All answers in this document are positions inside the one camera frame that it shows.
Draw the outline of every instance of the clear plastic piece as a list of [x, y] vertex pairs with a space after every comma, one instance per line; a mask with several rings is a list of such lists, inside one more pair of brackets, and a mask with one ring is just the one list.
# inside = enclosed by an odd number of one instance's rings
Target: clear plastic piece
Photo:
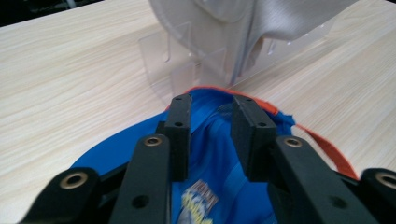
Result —
[[231, 77], [226, 72], [227, 49], [214, 50], [204, 57], [198, 57], [190, 51], [189, 22], [174, 28], [178, 34], [182, 34], [177, 39], [184, 41], [184, 46], [165, 31], [144, 37], [139, 40], [139, 44], [150, 86], [167, 105], [174, 96], [197, 85], [231, 88], [321, 39], [330, 31], [333, 21], [327, 21], [294, 41], [261, 40], [258, 50], [248, 57], [245, 72], [238, 77]]

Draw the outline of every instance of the gray fabric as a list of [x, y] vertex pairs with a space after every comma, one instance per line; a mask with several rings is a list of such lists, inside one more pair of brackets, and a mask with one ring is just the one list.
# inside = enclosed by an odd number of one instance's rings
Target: gray fabric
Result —
[[[190, 41], [199, 57], [226, 49], [225, 70], [236, 77], [262, 36], [297, 39], [357, 0], [149, 1], [168, 33], [185, 46]], [[190, 40], [175, 29], [186, 22], [191, 22]]]

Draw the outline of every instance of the blue fabric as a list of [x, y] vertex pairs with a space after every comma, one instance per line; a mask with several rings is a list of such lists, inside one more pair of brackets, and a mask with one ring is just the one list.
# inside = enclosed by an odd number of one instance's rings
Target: blue fabric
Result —
[[[267, 185], [247, 181], [230, 137], [233, 96], [213, 89], [194, 90], [190, 95], [189, 179], [172, 184], [172, 223], [270, 223], [274, 214]], [[137, 140], [154, 133], [166, 116], [165, 111], [111, 136], [72, 167], [91, 167], [103, 175], [124, 164], [131, 159]], [[278, 134], [291, 134], [291, 116], [281, 112], [269, 116]]]

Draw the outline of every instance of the black object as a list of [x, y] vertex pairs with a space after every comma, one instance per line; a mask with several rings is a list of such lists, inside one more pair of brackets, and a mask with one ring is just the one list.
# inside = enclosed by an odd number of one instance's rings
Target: black object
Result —
[[[176, 97], [129, 164], [101, 177], [90, 168], [57, 175], [21, 223], [170, 223], [170, 182], [187, 177], [190, 104], [189, 95]], [[367, 169], [360, 181], [334, 172], [304, 139], [276, 136], [244, 96], [233, 100], [231, 136], [247, 178], [268, 181], [278, 223], [393, 223], [395, 172]]]

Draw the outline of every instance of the light wood tabletop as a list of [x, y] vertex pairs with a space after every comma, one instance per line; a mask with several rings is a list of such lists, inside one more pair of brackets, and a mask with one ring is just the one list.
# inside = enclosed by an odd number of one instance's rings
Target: light wood tabletop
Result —
[[[0, 28], [0, 223], [21, 220], [91, 147], [164, 110], [137, 44], [158, 28], [144, 0]], [[330, 139], [358, 173], [396, 170], [396, 5], [360, 0], [324, 38], [233, 88]]]

